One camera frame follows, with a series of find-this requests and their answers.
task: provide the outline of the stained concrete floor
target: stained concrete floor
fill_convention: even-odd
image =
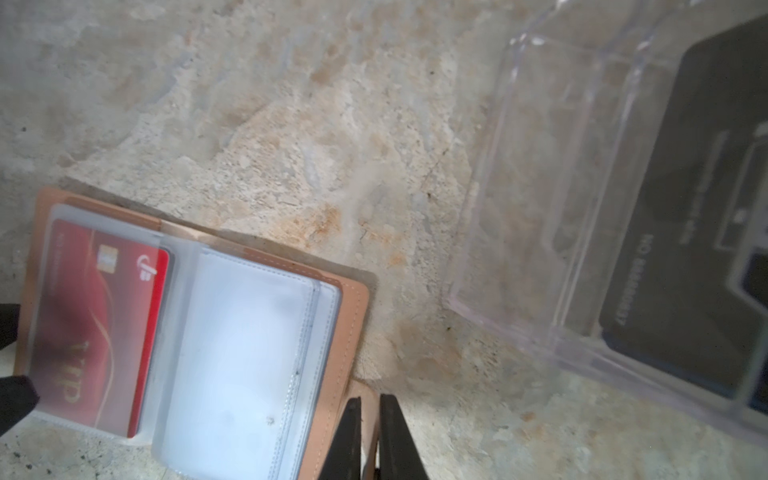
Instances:
[[[431,478],[763,477],[763,450],[441,307],[501,52],[540,7],[4,0],[0,301],[35,191],[65,184],[371,273],[355,376],[399,397]],[[34,419],[0,439],[0,478],[176,477]]]

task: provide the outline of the red card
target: red card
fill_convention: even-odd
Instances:
[[[38,409],[133,437],[168,252],[65,220],[49,235],[29,372]]]

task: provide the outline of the clear plastic case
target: clear plastic case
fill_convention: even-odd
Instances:
[[[768,445],[768,419],[749,408],[764,336],[723,396],[609,348],[598,322],[682,57],[766,13],[764,0],[570,0],[516,35],[447,306],[526,352]]]

